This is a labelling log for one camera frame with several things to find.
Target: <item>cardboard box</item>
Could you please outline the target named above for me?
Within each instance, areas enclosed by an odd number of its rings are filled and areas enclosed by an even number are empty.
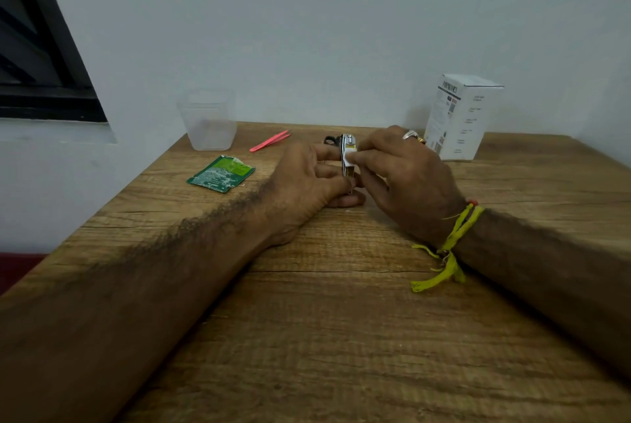
[[[478,76],[444,74],[425,129],[427,145],[443,160],[473,159],[502,89]]]

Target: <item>person's left arm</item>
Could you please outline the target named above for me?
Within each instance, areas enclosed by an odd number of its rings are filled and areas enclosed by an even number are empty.
[[[327,145],[293,144],[257,192],[0,313],[2,421],[106,422],[239,270],[325,205],[363,204]]]

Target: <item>wood grain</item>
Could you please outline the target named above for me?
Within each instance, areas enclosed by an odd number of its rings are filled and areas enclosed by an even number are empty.
[[[221,195],[185,183],[219,153],[186,138],[130,183],[0,305],[31,298],[126,246],[247,193],[291,140],[371,129],[242,123],[230,156],[257,167]],[[481,204],[631,252],[631,171],[563,136],[487,133],[451,163]],[[627,422],[631,391],[578,345],[469,272],[412,294],[434,264],[369,201],[324,209],[264,252],[120,416],[124,422]]]

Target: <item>hairy forearm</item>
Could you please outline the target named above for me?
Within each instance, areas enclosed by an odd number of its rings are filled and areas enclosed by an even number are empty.
[[[629,260],[489,210],[454,253],[631,376]]]
[[[270,244],[265,189],[0,313],[4,422],[101,422]]]

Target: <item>window sill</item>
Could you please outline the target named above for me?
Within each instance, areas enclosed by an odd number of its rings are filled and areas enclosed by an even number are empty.
[[[0,118],[0,141],[94,142],[116,144],[106,123]]]

